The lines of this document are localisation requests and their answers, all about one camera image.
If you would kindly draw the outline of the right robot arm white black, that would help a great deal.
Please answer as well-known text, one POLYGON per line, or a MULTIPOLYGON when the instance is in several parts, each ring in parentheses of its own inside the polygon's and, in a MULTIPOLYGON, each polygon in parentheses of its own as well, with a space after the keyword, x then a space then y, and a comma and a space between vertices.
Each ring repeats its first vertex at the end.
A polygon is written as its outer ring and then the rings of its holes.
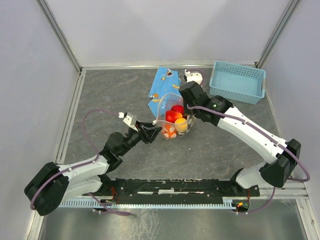
POLYGON ((233 134, 263 158, 262 163, 240 169, 235 174, 235 180, 229 183, 231 193, 240 196, 250 187, 262 183, 276 188, 284 186, 297 166, 301 151, 299 141, 287 141, 264 130, 224 97, 209 97, 194 81, 182 85, 179 93, 193 116, 233 134))

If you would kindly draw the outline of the orange fruit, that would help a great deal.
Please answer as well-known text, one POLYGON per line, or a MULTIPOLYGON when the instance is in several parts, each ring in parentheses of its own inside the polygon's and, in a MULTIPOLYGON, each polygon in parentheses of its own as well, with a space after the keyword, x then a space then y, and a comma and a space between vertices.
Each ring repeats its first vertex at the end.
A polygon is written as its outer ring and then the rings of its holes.
POLYGON ((165 130, 163 133, 162 133, 163 137, 167 140, 170 140, 170 139, 174 139, 177 137, 177 132, 175 130, 173 131, 168 131, 168 130, 165 130))

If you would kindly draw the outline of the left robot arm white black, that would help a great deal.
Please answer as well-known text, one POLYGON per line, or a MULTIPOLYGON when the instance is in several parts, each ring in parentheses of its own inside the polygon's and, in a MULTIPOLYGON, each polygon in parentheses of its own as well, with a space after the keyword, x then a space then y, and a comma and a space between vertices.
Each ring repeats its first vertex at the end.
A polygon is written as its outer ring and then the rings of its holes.
POLYGON ((24 189, 30 208, 46 216, 79 195, 106 195, 111 189, 107 173, 118 168, 122 157, 139 142, 151 144, 161 130, 150 122, 136 121, 126 133, 111 133, 103 149, 89 159, 66 165, 46 163, 24 189))

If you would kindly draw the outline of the red apple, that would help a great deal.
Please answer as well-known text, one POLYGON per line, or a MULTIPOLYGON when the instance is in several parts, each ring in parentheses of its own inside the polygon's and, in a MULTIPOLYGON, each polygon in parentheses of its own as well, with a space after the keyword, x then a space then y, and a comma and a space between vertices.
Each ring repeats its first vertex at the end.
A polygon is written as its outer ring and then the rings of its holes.
POLYGON ((184 106, 183 105, 173 105, 170 109, 171 111, 174 111, 174 112, 177 112, 177 113, 180 113, 182 115, 185 114, 185 109, 184 109, 184 106))

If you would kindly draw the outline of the small yellow fruit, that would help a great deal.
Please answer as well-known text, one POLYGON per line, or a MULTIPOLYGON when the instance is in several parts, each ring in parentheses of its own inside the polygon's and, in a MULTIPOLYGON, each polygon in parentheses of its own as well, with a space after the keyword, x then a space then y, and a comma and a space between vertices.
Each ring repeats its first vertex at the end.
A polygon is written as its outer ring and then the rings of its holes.
POLYGON ((174 127, 178 132, 183 133, 188 129, 188 121, 184 117, 178 118, 174 122, 174 127))

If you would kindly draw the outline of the clear zip top bag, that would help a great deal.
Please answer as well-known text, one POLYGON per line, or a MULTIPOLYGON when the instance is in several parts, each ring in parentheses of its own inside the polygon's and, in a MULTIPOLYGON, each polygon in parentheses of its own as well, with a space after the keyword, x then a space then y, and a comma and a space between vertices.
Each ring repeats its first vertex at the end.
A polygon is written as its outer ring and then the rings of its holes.
POLYGON ((154 98, 148 106, 155 116, 154 125, 162 128, 161 134, 166 140, 185 136, 195 124, 195 117, 187 113, 183 98, 175 93, 154 98))

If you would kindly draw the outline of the red bell pepper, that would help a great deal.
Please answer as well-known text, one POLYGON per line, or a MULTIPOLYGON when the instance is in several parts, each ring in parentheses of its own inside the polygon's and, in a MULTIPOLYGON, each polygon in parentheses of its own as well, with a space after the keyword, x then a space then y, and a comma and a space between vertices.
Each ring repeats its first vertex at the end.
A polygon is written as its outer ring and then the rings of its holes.
POLYGON ((179 112, 168 110, 165 112, 165 121, 169 123, 175 123, 177 119, 183 118, 183 115, 179 112))

